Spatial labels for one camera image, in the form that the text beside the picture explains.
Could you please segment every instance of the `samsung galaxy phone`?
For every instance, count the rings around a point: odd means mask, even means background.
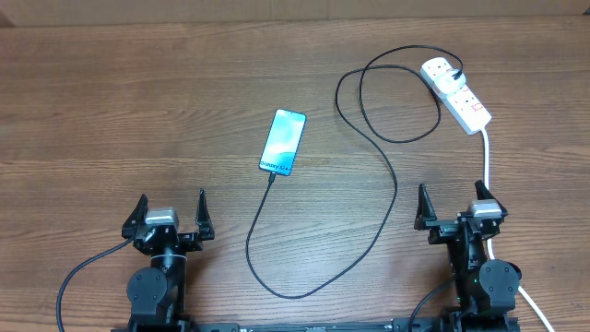
[[[261,170],[281,175],[291,174],[306,120],[305,114],[277,110],[260,158]]]

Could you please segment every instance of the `power strip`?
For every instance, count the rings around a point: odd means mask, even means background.
[[[486,127],[491,121],[491,115],[467,86],[465,75],[454,78],[457,72],[443,57],[430,59],[420,69],[444,106],[467,134],[473,135]]]

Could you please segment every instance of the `blue phone screen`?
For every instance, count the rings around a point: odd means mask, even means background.
[[[291,174],[305,121],[305,114],[277,110],[260,159],[261,170]]]

